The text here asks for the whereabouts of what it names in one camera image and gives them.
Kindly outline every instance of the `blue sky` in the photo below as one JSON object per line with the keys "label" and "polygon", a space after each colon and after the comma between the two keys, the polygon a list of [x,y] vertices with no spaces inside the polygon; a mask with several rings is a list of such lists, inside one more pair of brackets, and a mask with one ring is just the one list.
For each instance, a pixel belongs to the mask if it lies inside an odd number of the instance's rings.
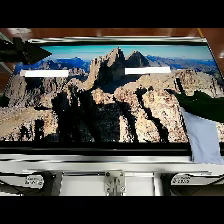
{"label": "blue sky", "polygon": [[160,57],[181,57],[191,59],[213,59],[206,46],[184,46],[184,45],[85,45],[85,46],[44,46],[43,49],[50,51],[52,55],[48,59],[74,58],[91,60],[95,57],[105,56],[112,49],[120,47],[125,57],[134,50],[143,55],[154,55]]}

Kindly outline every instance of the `display screen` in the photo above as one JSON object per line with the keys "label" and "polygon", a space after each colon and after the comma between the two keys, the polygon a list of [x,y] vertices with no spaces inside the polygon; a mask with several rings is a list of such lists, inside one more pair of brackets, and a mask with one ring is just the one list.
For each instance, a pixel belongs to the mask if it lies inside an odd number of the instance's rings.
{"label": "display screen", "polygon": [[[164,89],[223,97],[208,46],[43,46],[51,56],[17,64],[0,107],[0,141],[186,143],[179,103]],[[166,74],[125,68],[170,67]],[[21,70],[69,70],[68,77],[24,77]],[[224,126],[217,123],[220,142]]]}

